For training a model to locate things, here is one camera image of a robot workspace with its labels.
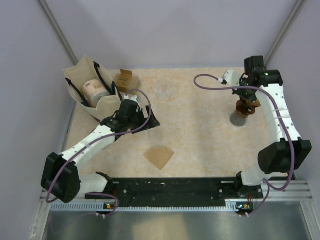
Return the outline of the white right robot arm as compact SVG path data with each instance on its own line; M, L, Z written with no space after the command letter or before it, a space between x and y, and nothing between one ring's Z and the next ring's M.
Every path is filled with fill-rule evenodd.
M270 145L258 153L257 163L239 172L233 185L233 192L245 198L252 186L269 180L274 174L287 173L293 177L312 150L310 140L304 140L297 131L288 109L284 82L278 70L268 70L261 55L244 60L244 74L226 73L230 85L239 96L234 115L246 120L262 107L267 121Z

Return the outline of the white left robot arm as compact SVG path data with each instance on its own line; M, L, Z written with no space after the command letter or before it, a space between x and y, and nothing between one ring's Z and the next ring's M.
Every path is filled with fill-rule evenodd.
M115 143L121 136L135 134L159 127L151 105L147 105L147 116L134 99L125 99L112 116L100 124L82 141L62 153L51 153L45 161L40 185L63 203L69 203L78 195L97 193L109 198L114 191L102 173L81 175L81 169L102 149Z

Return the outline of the amber glass coffee dripper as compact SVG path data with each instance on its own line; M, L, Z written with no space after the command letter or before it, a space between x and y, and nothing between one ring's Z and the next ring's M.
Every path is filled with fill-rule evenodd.
M247 99L240 98L236 103L236 111L240 112L243 115L253 115L256 112L257 107L249 107L246 103Z

